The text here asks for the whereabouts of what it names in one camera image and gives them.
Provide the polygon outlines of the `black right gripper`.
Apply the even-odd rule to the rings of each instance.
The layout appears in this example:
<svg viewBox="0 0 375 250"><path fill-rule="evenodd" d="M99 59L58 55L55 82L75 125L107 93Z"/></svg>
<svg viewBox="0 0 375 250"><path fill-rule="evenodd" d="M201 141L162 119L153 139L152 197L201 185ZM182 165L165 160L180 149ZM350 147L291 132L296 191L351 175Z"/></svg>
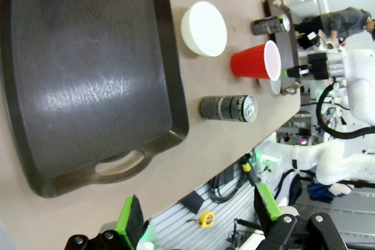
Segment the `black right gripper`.
<svg viewBox="0 0 375 250"><path fill-rule="evenodd" d="M324 52L311 53L307 55L308 67L297 66L290 67L288 69L282 69L280 77L288 78L301 78L311 74L315 80L327 80L329 78L329 72L327 67L327 54Z"/></svg>

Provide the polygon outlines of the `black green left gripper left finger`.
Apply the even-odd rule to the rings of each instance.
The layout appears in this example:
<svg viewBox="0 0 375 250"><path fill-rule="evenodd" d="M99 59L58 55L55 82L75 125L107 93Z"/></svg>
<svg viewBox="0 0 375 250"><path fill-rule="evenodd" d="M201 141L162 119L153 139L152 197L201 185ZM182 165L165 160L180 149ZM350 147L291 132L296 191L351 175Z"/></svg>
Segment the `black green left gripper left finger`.
<svg viewBox="0 0 375 250"><path fill-rule="evenodd" d="M127 197L116 226L90 239L83 234L72 235L66 249L136 249L148 228L144 220L139 199L136 195Z"/></svg>

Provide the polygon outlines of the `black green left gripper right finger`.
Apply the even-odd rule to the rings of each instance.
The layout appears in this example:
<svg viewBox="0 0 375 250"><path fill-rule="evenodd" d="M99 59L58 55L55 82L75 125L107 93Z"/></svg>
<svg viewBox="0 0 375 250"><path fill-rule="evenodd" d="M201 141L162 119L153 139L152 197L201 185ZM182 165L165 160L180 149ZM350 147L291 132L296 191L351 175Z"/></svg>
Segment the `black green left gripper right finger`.
<svg viewBox="0 0 375 250"><path fill-rule="evenodd" d="M258 249L348 249L329 214L282 211L264 183L254 189L254 209L265 236Z"/></svg>

